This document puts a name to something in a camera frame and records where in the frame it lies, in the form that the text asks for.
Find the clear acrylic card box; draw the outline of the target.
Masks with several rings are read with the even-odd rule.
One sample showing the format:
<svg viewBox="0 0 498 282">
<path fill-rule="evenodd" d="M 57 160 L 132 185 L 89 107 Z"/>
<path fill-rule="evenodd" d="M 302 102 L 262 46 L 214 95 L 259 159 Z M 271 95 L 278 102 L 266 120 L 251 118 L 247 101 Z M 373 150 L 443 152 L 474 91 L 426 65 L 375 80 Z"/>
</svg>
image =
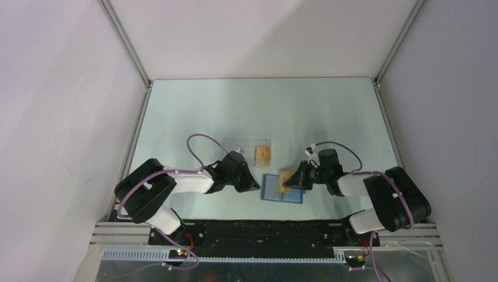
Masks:
<svg viewBox="0 0 498 282">
<path fill-rule="evenodd" d="M 244 149 L 244 158 L 246 159 L 249 166 L 254 166 L 254 150 L 257 146 L 269 146 L 271 147 L 270 140 L 253 140 L 253 139 L 223 139 L 222 145 L 225 149 L 232 151 L 238 147 Z"/>
</svg>

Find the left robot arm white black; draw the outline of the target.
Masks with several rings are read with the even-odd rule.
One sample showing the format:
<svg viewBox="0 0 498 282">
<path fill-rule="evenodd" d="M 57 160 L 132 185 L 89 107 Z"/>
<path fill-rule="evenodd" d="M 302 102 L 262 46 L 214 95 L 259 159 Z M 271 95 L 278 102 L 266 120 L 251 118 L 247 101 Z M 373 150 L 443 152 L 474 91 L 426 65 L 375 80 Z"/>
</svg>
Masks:
<svg viewBox="0 0 498 282">
<path fill-rule="evenodd" d="M 163 233 L 170 244 L 180 244 L 186 236 L 181 217 L 164 204 L 169 196 L 179 193 L 212 194 L 232 186 L 237 192 L 259 190 L 244 156 L 228 152 L 198 170 L 177 170 L 164 167 L 157 159 L 145 161 L 125 177 L 114 189 L 119 201 L 119 219 L 147 223 Z"/>
</svg>

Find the gold VIP card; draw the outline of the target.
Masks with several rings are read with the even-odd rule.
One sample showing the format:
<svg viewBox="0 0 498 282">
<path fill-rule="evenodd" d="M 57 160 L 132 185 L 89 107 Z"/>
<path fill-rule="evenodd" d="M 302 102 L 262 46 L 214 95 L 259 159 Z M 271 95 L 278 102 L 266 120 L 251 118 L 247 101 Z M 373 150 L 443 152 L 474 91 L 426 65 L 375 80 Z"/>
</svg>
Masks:
<svg viewBox="0 0 498 282">
<path fill-rule="evenodd" d="M 281 170 L 279 173 L 278 177 L 278 186 L 277 186 L 277 192 L 279 194 L 283 193 L 289 193 L 291 188 L 287 187 L 285 183 L 291 178 L 291 176 L 294 174 L 292 170 Z"/>
</svg>

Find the blue leather card holder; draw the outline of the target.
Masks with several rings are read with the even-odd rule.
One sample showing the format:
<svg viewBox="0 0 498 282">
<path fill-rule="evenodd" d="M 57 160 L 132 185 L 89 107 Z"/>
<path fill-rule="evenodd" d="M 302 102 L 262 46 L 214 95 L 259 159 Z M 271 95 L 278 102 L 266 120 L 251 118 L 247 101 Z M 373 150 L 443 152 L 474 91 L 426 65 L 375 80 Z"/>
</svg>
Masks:
<svg viewBox="0 0 498 282">
<path fill-rule="evenodd" d="M 283 186 L 284 177 L 264 174 L 260 199 L 270 202 L 303 204 L 304 191 Z"/>
</svg>

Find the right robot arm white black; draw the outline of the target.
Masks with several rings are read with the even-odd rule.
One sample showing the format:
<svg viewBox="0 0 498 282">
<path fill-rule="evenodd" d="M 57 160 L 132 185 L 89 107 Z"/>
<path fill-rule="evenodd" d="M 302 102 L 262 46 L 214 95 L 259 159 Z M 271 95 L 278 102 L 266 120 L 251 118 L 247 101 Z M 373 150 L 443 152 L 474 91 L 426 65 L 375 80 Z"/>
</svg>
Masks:
<svg viewBox="0 0 498 282">
<path fill-rule="evenodd" d="M 427 198 L 399 166 L 384 172 L 345 172 L 335 149 L 315 152 L 309 147 L 307 155 L 308 160 L 283 183 L 285 187 L 311 190 L 322 184 L 333 196 L 368 197 L 372 203 L 371 208 L 346 217 L 341 236 L 350 246 L 359 244 L 365 233 L 410 228 L 432 213 Z"/>
</svg>

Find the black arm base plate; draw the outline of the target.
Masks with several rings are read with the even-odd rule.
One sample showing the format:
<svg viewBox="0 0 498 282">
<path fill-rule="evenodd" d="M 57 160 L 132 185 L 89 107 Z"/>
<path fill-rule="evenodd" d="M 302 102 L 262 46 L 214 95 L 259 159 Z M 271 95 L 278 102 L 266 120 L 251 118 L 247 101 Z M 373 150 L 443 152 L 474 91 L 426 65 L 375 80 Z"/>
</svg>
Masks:
<svg viewBox="0 0 498 282">
<path fill-rule="evenodd" d="M 204 247 L 221 240 L 310 240 L 326 246 L 363 246 L 371 232 L 359 234 L 345 220 L 186 220 L 169 237 Z"/>
</svg>

